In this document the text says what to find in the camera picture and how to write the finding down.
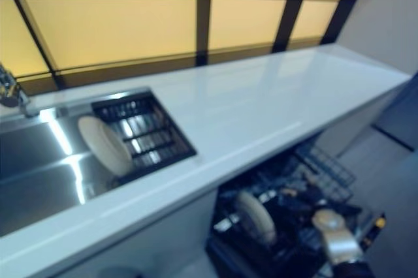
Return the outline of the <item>right robot hand black glove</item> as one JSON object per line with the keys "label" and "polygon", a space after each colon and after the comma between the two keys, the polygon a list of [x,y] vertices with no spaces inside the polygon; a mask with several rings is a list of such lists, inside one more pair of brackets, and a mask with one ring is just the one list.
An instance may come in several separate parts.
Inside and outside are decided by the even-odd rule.
{"label": "right robot hand black glove", "polygon": [[333,200],[316,186],[310,185],[305,191],[298,191],[289,187],[281,188],[279,193],[282,204],[304,219],[311,218],[320,209],[331,209],[343,217],[358,216],[362,208]]}

